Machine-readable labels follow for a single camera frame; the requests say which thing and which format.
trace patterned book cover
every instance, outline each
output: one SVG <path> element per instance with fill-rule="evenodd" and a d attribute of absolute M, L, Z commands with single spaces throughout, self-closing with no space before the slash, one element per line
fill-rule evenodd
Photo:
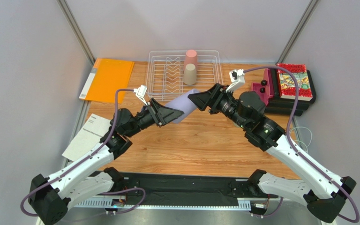
<path fill-rule="evenodd" d="M 279 67 L 283 67 L 293 73 L 298 81 L 300 100 L 310 101 L 313 98 L 312 90 L 306 66 L 304 64 L 285 64 L 278 63 Z M 284 71 L 277 70 L 280 96 L 281 98 L 295 99 L 296 87 L 293 79 Z"/>

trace orange folder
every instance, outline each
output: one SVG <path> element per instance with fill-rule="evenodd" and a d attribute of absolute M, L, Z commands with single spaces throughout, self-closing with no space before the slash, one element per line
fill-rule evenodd
<path fill-rule="evenodd" d="M 115 103 L 117 89 L 128 86 L 134 62 L 98 58 L 80 93 L 80 99 Z M 119 93 L 118 103 L 123 101 L 124 92 Z"/>

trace dish rack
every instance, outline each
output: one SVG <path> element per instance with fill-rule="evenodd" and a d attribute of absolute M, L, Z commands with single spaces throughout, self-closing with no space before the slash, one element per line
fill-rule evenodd
<path fill-rule="evenodd" d="M 147 94 L 157 101 L 168 102 L 192 89 L 206 91 L 223 83 L 218 51 L 197 50 L 198 70 L 194 85 L 183 83 L 186 51 L 151 51 L 148 60 Z"/>

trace white wall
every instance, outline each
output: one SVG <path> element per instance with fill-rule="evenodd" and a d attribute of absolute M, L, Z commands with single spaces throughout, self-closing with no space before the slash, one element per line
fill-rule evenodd
<path fill-rule="evenodd" d="M 56 1 L 0 0 L 0 224 L 35 223 L 19 203 L 62 166 L 90 67 Z"/>
<path fill-rule="evenodd" d="M 317 88 L 316 103 L 298 118 L 313 131 L 309 153 L 357 181 L 360 210 L 360 1 L 321 1 L 286 62 L 306 63 Z M 342 213 L 354 218 L 347 205 Z"/>
<path fill-rule="evenodd" d="M 67 0 L 94 56 L 218 50 L 222 61 L 275 62 L 309 0 Z"/>

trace table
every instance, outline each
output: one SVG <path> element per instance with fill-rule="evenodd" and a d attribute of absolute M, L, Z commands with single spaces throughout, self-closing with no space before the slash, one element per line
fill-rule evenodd
<path fill-rule="evenodd" d="M 135 63 L 128 88 L 145 84 L 147 66 L 147 62 Z M 222 63 L 224 84 L 231 83 L 230 70 L 257 66 L 261 65 Z M 263 70 L 246 74 L 246 84 L 235 91 L 234 97 L 238 98 L 250 89 L 251 82 L 260 82 L 262 78 Z M 142 105 L 134 93 L 128 92 L 119 107 L 135 115 Z M 87 118 L 92 113 L 111 120 L 114 104 L 92 102 Z M 288 116 L 267 116 L 286 127 Z M 222 114 L 209 115 L 207 111 L 196 110 L 179 124 L 151 126 L 130 140 L 133 145 L 126 153 L 101 169 L 113 166 L 121 172 L 229 177 L 249 177 L 256 169 L 261 169 L 279 177 L 299 179 L 278 159 L 250 144 L 244 132 Z"/>

